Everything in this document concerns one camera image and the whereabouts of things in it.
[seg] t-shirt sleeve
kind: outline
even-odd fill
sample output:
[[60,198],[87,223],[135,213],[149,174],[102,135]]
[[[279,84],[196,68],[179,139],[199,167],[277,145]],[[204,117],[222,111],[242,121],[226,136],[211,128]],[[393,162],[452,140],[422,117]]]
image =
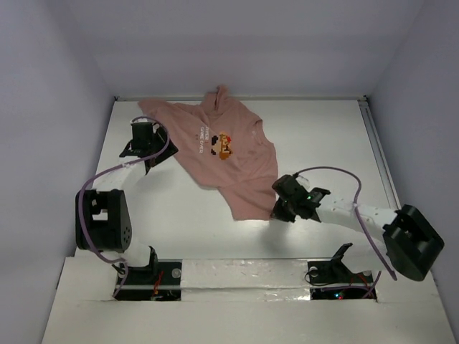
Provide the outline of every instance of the t-shirt sleeve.
[[218,188],[234,220],[269,220],[275,204],[276,177],[262,177]]
[[155,120],[163,120],[164,115],[172,120],[176,117],[176,113],[180,111],[180,107],[165,100],[150,98],[141,100],[137,103],[144,115],[150,116]]

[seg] t-shirt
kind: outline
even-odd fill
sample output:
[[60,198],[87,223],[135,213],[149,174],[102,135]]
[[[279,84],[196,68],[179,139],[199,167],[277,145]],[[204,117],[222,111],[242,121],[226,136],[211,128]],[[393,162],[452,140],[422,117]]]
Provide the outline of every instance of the t-shirt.
[[177,161],[199,185],[219,190],[233,219],[270,218],[278,178],[274,145],[260,117],[225,86],[207,93],[199,105],[147,99],[138,106],[166,126],[179,149]]

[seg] white table surface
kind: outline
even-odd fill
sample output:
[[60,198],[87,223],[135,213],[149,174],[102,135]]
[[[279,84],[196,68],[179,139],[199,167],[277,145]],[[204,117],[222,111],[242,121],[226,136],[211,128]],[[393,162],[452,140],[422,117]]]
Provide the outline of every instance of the white table surface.
[[[319,165],[349,169],[362,179],[360,203],[388,207],[357,101],[244,103],[264,120],[280,175]],[[116,163],[130,140],[129,120],[140,114],[135,102],[115,103],[98,171]],[[340,173],[313,172],[308,179],[342,196],[355,192],[354,181]],[[220,279],[206,278],[209,268],[199,259],[330,257],[344,242],[354,243],[357,264],[373,256],[362,234],[337,226],[233,221],[219,193],[196,185],[173,158],[126,196],[136,238],[154,246],[160,259],[192,262],[187,264],[202,287]],[[113,269],[89,253],[77,251],[67,258],[43,343],[454,343],[431,274],[424,282],[401,276],[394,282],[385,272],[378,302],[241,302],[202,296],[116,302],[110,300]],[[265,263],[260,262],[262,271]],[[292,267],[292,273],[298,275],[295,287],[303,287],[303,271]],[[281,275],[273,274],[266,287],[278,286]]]

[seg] red wire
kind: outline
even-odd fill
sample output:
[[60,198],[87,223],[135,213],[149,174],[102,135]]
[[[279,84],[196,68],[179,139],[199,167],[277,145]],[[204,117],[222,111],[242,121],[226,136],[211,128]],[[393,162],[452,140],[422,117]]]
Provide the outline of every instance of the red wire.
[[163,273],[164,273],[164,271],[161,271],[159,273],[158,280],[155,282],[155,285],[153,286],[153,296],[158,294],[158,287],[161,284],[161,278],[163,278]]
[[366,281],[365,277],[363,277],[361,274],[358,274],[357,276],[359,276],[359,277],[360,277],[360,279],[361,279],[362,281],[364,281],[364,283],[365,283],[365,287],[367,287],[367,288],[368,288],[368,282]]

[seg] white wall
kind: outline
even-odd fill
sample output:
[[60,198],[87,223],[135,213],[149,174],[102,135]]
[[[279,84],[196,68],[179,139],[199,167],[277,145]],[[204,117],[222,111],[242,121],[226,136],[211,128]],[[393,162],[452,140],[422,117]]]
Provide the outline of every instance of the white wall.
[[369,93],[421,0],[67,0],[116,95]]
[[40,343],[113,97],[62,1],[0,1],[0,336]]
[[459,1],[427,0],[372,93],[377,129],[403,202],[445,240],[434,266],[459,336]]

